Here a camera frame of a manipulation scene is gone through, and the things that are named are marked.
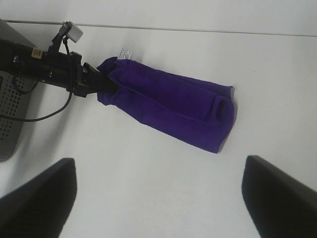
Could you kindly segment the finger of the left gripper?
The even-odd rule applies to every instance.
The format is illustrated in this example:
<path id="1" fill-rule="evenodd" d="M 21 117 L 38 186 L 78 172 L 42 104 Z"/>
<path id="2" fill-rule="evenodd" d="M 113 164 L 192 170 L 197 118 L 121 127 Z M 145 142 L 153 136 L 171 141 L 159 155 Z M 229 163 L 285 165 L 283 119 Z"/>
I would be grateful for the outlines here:
<path id="1" fill-rule="evenodd" d="M 88 94 L 105 92 L 115 93 L 118 85 L 88 63 L 85 63 L 85 87 Z"/>

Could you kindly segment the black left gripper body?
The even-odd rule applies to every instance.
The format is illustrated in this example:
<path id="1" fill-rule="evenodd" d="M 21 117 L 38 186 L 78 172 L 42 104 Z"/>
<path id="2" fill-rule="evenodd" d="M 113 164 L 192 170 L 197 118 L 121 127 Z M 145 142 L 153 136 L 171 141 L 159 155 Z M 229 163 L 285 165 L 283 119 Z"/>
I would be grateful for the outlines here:
<path id="1" fill-rule="evenodd" d="M 42 82 L 61 87 L 75 96 L 86 97 L 96 93 L 93 87 L 97 71 L 88 63 L 81 64 L 81 55 L 72 52 L 52 54 L 44 51 L 42 55 Z"/>

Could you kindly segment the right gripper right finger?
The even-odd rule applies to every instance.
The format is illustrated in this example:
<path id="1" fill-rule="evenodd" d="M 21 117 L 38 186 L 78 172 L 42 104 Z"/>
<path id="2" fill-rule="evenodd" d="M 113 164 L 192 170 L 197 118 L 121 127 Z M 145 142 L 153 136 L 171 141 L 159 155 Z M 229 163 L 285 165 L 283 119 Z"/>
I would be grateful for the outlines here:
<path id="1" fill-rule="evenodd" d="M 260 156 L 248 156 L 242 197 L 262 238 L 315 238 L 317 193 Z"/>

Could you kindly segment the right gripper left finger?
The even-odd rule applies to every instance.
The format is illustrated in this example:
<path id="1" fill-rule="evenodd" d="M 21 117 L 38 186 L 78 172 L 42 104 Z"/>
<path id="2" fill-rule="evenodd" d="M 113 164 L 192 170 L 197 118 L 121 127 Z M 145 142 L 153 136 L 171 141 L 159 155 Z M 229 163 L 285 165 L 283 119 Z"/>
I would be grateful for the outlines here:
<path id="1" fill-rule="evenodd" d="M 63 158 L 0 199 L 0 236 L 59 237 L 76 195 L 75 161 Z"/>

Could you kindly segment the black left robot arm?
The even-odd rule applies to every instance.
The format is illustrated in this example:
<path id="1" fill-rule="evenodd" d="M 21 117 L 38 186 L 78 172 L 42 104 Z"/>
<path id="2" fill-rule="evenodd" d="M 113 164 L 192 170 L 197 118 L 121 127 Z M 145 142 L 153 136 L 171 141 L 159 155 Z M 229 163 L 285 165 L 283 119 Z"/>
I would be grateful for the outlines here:
<path id="1" fill-rule="evenodd" d="M 84 98 L 98 92 L 117 92 L 116 83 L 88 63 L 81 64 L 81 59 L 76 52 L 50 54 L 9 40 L 0 41 L 1 71 L 61 87 Z"/>

